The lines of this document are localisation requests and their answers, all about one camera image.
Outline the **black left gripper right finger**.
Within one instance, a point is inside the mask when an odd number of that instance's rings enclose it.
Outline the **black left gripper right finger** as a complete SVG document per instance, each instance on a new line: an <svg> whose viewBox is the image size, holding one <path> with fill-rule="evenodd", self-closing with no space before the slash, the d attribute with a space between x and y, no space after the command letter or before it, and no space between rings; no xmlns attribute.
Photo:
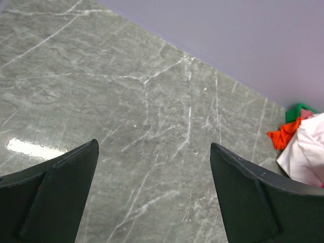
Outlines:
<svg viewBox="0 0 324 243"><path fill-rule="evenodd" d="M323 242L323 189L211 144L211 170L229 242Z"/></svg>

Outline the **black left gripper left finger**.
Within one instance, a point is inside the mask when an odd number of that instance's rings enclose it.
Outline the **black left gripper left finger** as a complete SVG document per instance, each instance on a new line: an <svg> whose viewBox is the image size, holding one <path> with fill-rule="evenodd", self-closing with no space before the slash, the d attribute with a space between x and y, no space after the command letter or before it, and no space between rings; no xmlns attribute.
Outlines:
<svg viewBox="0 0 324 243"><path fill-rule="evenodd" d="M99 157L93 139L1 177L1 242L75 242Z"/></svg>

